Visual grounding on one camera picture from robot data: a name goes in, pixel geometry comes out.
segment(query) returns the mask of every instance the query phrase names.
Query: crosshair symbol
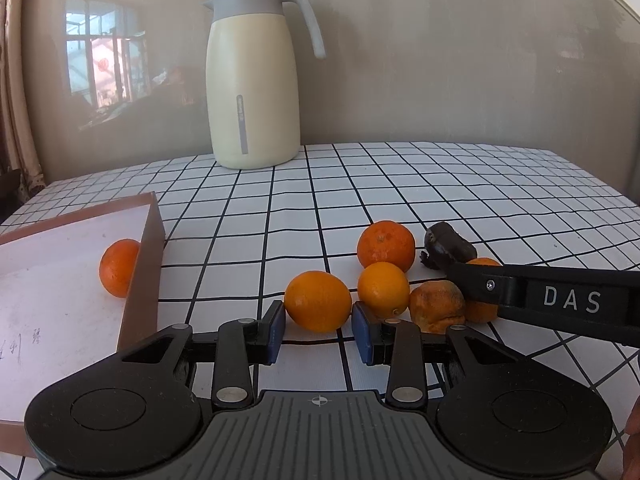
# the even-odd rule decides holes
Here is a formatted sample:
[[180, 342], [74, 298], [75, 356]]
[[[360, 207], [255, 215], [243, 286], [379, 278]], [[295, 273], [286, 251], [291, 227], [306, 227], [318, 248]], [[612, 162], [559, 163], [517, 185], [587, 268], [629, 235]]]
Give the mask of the crosshair symbol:
[[327, 399], [326, 397], [323, 397], [322, 395], [318, 395], [313, 399], [311, 399], [311, 402], [314, 403], [316, 406], [324, 406], [326, 403], [329, 402], [329, 399]]

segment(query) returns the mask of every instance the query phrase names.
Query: thermos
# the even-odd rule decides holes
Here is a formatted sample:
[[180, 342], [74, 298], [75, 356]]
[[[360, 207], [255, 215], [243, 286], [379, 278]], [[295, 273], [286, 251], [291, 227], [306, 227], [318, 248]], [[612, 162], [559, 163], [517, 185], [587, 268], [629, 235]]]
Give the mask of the thermos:
[[308, 0], [209, 0], [207, 107], [216, 160], [249, 170], [291, 160], [300, 150], [293, 44], [283, 2], [300, 6], [314, 53], [325, 58]]

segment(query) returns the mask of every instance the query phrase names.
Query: jug body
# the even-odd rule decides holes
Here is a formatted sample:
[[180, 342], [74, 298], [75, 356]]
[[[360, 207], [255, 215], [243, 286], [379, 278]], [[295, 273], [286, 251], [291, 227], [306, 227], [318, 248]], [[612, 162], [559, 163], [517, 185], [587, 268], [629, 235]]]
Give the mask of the jug body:
[[298, 80], [284, 15], [214, 21], [206, 86], [211, 143], [222, 166], [264, 168], [299, 152]]

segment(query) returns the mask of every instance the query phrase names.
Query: cardboard box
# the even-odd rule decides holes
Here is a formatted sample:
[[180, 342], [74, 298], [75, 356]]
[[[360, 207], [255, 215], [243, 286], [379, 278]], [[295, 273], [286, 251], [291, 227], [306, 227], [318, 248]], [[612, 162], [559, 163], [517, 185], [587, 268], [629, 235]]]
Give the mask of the cardboard box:
[[[125, 300], [98, 277], [102, 254], [140, 241]], [[42, 389], [156, 332], [164, 225], [153, 193], [0, 236], [0, 451], [34, 456], [24, 411]]]

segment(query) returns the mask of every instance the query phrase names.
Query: window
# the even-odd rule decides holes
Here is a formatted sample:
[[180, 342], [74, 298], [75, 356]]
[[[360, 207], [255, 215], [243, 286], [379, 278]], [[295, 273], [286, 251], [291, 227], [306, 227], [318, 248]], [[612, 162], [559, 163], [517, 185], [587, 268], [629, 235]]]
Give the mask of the window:
[[145, 33], [134, 9], [97, 0], [66, 1], [69, 87], [94, 109], [147, 95]]

